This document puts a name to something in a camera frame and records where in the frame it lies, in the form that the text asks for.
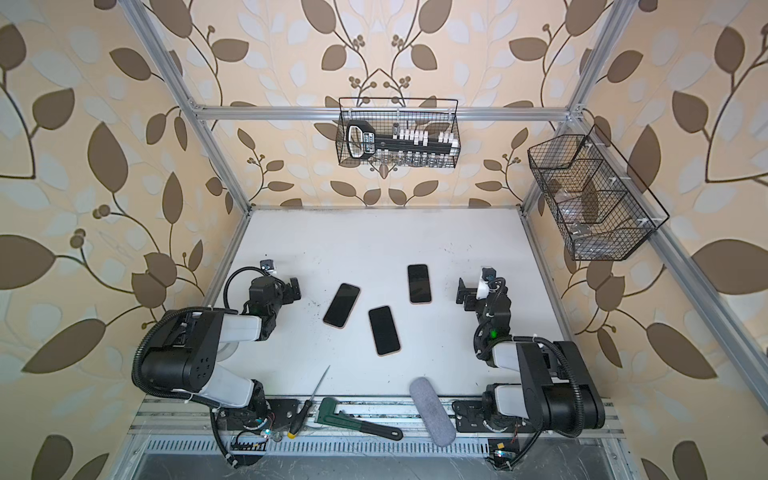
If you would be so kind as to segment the blue phone black screen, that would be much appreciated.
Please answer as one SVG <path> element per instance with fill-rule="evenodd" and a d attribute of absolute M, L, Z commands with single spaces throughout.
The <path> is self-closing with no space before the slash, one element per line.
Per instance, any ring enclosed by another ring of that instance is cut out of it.
<path fill-rule="evenodd" d="M 412 304 L 428 304 L 432 301 L 429 270 L 426 264 L 407 267 L 409 299 Z"/>

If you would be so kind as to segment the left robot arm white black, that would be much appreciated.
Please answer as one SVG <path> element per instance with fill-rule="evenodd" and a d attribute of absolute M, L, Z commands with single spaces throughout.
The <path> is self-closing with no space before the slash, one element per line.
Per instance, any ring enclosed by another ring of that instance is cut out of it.
<path fill-rule="evenodd" d="M 256 379 L 234 374 L 218 362 L 223 344 L 263 342 L 277 326 L 282 307 L 301 298 L 300 283 L 274 274 L 271 260 L 241 267 L 252 273 L 248 297 L 240 309 L 193 306 L 170 310 L 153 324 L 133 358 L 133 384 L 157 398 L 184 400 L 208 409 L 219 453 L 234 469 L 248 465 L 242 438 L 253 434 L 268 442 L 280 433 L 295 438 L 306 424 L 310 402 L 281 400 L 272 405 Z"/>

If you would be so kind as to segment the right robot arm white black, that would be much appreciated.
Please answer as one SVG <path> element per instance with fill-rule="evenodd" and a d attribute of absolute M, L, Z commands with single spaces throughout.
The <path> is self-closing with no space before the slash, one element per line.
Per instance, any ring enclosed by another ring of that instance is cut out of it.
<path fill-rule="evenodd" d="M 576 344 L 514 335 L 506 280 L 494 269 L 484 269 L 475 288 L 459 281 L 456 303 L 477 317 L 475 357 L 519 375 L 516 384 L 492 383 L 478 400 L 452 404 L 460 432 L 510 436 L 489 448 L 486 461 L 494 469 L 513 470 L 545 432 L 574 439 L 604 427 L 604 403 Z"/>

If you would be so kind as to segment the left phone in pink case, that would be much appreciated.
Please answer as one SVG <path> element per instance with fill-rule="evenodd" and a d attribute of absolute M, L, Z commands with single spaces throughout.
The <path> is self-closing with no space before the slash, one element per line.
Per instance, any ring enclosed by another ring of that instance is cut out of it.
<path fill-rule="evenodd" d="M 359 287 L 342 283 L 323 316 L 323 323 L 338 329 L 344 328 L 359 294 Z"/>

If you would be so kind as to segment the phone in pink case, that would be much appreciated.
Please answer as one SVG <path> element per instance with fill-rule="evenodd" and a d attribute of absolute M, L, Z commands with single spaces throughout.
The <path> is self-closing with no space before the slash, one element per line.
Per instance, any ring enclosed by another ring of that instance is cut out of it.
<path fill-rule="evenodd" d="M 401 344 L 390 307 L 371 309 L 368 315 L 377 354 L 386 356 L 399 352 Z"/>
<path fill-rule="evenodd" d="M 323 316 L 323 323 L 338 329 L 344 328 L 359 294 L 359 287 L 342 283 Z"/>

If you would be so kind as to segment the middle phone in pink case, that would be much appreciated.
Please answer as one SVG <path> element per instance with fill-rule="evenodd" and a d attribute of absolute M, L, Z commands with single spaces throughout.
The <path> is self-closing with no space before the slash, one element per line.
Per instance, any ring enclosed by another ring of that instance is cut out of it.
<path fill-rule="evenodd" d="M 386 356 L 399 352 L 401 344 L 390 307 L 371 309 L 368 315 L 377 354 Z"/>

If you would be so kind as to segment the grey oblong pouch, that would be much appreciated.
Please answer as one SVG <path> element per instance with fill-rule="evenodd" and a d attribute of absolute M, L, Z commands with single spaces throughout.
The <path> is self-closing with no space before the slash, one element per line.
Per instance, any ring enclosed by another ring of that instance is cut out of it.
<path fill-rule="evenodd" d="M 431 382 L 426 377 L 416 378 L 410 383 L 409 392 L 432 442 L 438 447 L 451 445 L 456 429 Z"/>

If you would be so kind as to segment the green pipe wrench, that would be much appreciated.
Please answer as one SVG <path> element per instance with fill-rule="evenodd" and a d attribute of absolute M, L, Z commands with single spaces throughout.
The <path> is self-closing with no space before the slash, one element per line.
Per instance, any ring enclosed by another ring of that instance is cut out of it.
<path fill-rule="evenodd" d="M 401 441 L 404 434 L 401 429 L 376 424 L 337 412 L 338 401 L 332 397 L 323 398 L 318 410 L 316 422 L 321 425 L 374 435 L 392 441 Z"/>

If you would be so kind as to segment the black socket set rail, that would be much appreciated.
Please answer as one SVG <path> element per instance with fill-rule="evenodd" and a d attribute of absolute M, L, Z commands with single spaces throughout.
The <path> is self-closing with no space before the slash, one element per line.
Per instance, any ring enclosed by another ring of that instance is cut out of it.
<path fill-rule="evenodd" d="M 359 160 L 385 159 L 391 154 L 405 159 L 445 159 L 458 157 L 461 151 L 460 139 L 451 130 L 434 132 L 397 122 L 377 130 L 366 120 L 351 120 L 338 140 L 349 157 Z"/>

